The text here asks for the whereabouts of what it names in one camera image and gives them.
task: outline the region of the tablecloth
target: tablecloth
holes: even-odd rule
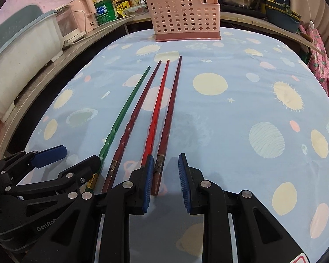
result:
[[[220,41],[155,42],[154,31],[124,36],[99,52],[61,91],[35,128],[27,151],[63,144],[60,163],[22,182],[57,177],[98,155],[121,108],[148,66],[162,65],[135,122],[115,184],[139,168],[155,99],[169,66],[153,155],[157,154],[173,78],[183,56],[162,185],[145,216],[130,218],[131,261],[200,262],[203,218],[186,213],[178,155],[222,189],[248,189],[300,245],[311,263],[329,247],[329,98],[280,41],[221,28]],[[138,91],[105,160],[101,191]]]

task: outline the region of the yellow bottle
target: yellow bottle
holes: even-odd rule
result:
[[[129,4],[131,7],[140,6],[141,0],[129,0]]]

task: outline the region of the metal screw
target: metal screw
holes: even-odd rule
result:
[[[252,193],[251,193],[250,191],[248,191],[248,190],[244,190],[244,191],[242,191],[242,192],[241,192],[241,195],[242,195],[244,198],[247,198],[247,199],[249,199],[249,198],[252,197]]]
[[[78,197],[78,194],[76,192],[71,192],[71,193],[68,194],[68,197],[70,199],[75,199],[76,197]]]
[[[91,197],[92,197],[92,193],[90,193],[90,192],[84,192],[83,194],[82,194],[82,198],[84,199],[84,200],[89,200]]]
[[[129,188],[133,187],[133,182],[125,181],[125,182],[122,184],[122,186],[123,186],[123,188],[129,189]]]
[[[203,180],[203,181],[201,181],[200,185],[203,186],[204,188],[209,188],[209,187],[211,187],[212,184],[210,181]]]

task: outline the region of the basket base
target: basket base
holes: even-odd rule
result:
[[[169,34],[156,35],[156,41],[186,41],[190,39],[199,40],[220,40],[221,33],[219,31],[214,32],[176,32]]]

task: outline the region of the yellow package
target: yellow package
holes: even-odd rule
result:
[[[124,10],[130,8],[129,2],[128,1],[124,1],[120,4],[117,5],[117,12],[122,16],[125,17],[125,13]]]

